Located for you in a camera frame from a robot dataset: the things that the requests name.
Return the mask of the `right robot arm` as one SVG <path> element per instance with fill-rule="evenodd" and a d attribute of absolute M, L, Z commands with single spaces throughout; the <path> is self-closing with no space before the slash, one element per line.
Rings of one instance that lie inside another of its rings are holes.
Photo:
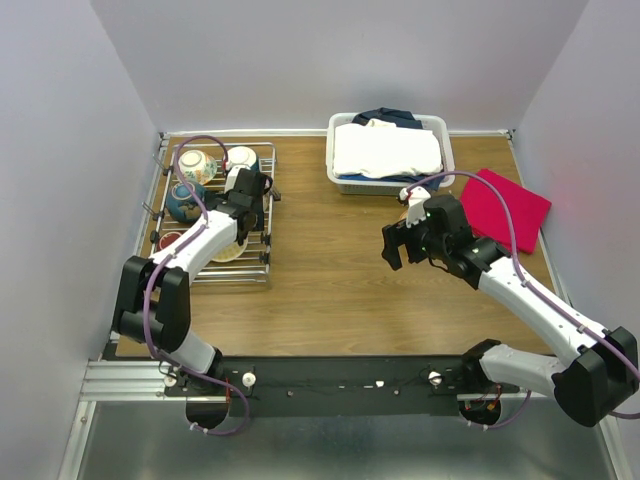
<path fill-rule="evenodd" d="M 623 327 L 614 330 L 581 315 L 526 273 L 514 254 L 489 237 L 473 234 L 461 203 L 417 188 L 401 191 L 404 219 L 382 230 L 383 258 L 402 266 L 431 265 L 464 280 L 504 305 L 551 349 L 552 356 L 486 340 L 470 349 L 460 379 L 480 392 L 507 383 L 554 399 L 576 423 L 593 427 L 639 389 L 638 343 Z"/>

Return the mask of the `red glossy bowl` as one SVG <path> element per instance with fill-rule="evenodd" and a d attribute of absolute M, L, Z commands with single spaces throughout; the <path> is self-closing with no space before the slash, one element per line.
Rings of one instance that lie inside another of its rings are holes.
<path fill-rule="evenodd" d="M 170 231 L 165 233 L 158 240 L 156 252 L 159 253 L 163 250 L 168 250 L 170 253 L 174 253 L 176 250 L 175 244 L 179 243 L 182 237 L 182 232 Z"/>

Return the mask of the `yellow dotted white bowl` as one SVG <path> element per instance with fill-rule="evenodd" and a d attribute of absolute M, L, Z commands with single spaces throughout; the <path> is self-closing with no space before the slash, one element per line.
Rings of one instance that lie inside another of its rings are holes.
<path fill-rule="evenodd" d="M 223 248 L 212 257 L 212 261 L 215 263 L 229 263 L 235 261 L 245 252 L 247 248 L 247 242 L 240 245 L 237 242 L 233 242 L 229 246 Z"/>

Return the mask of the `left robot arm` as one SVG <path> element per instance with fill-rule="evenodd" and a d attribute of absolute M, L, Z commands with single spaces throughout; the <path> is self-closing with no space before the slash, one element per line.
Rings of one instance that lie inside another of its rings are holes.
<path fill-rule="evenodd" d="M 220 387 L 223 355 L 191 328 L 190 286 L 216 254 L 245 242 L 259 223 L 258 211 L 272 184 L 264 173 L 237 169 L 229 191 L 207 203 L 194 198 L 201 215 L 178 240 L 123 265 L 112 330 L 188 371 L 188 384 L 201 395 Z"/>

